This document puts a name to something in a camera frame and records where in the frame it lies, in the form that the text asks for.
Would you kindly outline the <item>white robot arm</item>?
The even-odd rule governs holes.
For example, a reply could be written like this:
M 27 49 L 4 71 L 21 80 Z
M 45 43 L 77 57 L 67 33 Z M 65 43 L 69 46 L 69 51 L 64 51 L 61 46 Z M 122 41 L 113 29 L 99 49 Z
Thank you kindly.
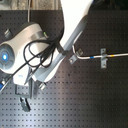
M 0 44 L 0 70 L 7 76 L 0 81 L 0 93 L 13 81 L 32 87 L 43 86 L 56 73 L 60 63 L 83 32 L 93 0 L 60 0 L 64 27 L 58 37 L 48 40 L 40 25 L 23 24 L 14 36 Z

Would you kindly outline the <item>white gripper block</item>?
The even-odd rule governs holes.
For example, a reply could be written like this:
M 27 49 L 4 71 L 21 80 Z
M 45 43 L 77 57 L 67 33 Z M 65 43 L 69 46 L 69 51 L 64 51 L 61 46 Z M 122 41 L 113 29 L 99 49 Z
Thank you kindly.
M 25 71 L 20 71 L 13 76 L 13 82 L 16 85 L 28 86 L 29 83 L 26 81 L 27 76 L 28 74 Z M 31 98 L 36 97 L 37 91 L 38 91 L 37 82 L 32 81 Z M 21 102 L 21 107 L 25 112 L 29 112 L 31 110 L 30 105 L 26 98 L 21 97 L 20 102 Z

